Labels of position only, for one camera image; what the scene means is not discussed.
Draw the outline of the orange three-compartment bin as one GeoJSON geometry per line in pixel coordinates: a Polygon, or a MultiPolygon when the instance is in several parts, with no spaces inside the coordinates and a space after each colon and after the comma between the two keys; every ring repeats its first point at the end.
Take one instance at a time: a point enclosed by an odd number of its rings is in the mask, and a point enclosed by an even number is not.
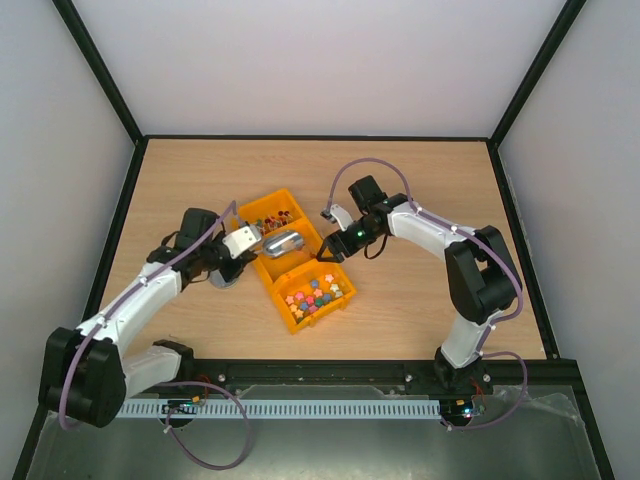
{"type": "Polygon", "coordinates": [[[265,249],[253,266],[290,333],[313,327],[323,317],[346,308],[357,289],[337,263],[315,258],[322,239],[294,196],[280,189],[238,208],[240,218],[265,240],[298,234],[303,245],[278,257],[265,249]]]}

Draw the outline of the metal scoop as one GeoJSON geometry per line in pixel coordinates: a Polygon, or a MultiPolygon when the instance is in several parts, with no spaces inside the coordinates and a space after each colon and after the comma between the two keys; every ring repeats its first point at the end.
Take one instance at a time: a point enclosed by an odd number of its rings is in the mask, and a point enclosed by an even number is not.
{"type": "Polygon", "coordinates": [[[305,246],[305,239],[296,230],[284,230],[263,241],[261,254],[269,259],[278,259],[305,246]]]}

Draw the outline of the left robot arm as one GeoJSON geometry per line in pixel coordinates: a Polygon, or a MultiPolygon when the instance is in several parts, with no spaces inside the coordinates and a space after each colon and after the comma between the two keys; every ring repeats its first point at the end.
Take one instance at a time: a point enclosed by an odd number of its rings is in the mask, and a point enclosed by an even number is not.
{"type": "Polygon", "coordinates": [[[256,259],[259,229],[226,216],[189,208],[178,230],[152,250],[134,280],[106,307],[73,329],[59,327],[45,344],[39,401],[58,416],[62,429],[82,423],[108,425],[126,399],[178,377],[191,350],[169,341],[127,357],[129,345],[166,304],[202,275],[233,284],[256,259]]]}

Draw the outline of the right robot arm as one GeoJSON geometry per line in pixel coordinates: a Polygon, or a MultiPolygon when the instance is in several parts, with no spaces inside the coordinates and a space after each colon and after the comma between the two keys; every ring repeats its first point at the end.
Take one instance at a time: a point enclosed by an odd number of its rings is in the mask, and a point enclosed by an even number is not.
{"type": "Polygon", "coordinates": [[[483,346],[506,311],[522,301],[522,283],[501,232],[460,226],[423,209],[406,191],[389,196],[373,176],[354,182],[349,193],[360,217],[354,219],[332,199],[321,216],[338,226],[324,238],[316,259],[342,263],[379,238],[406,240],[445,264],[448,291],[456,311],[450,333],[436,350],[438,384],[455,392],[480,382],[483,346]]]}

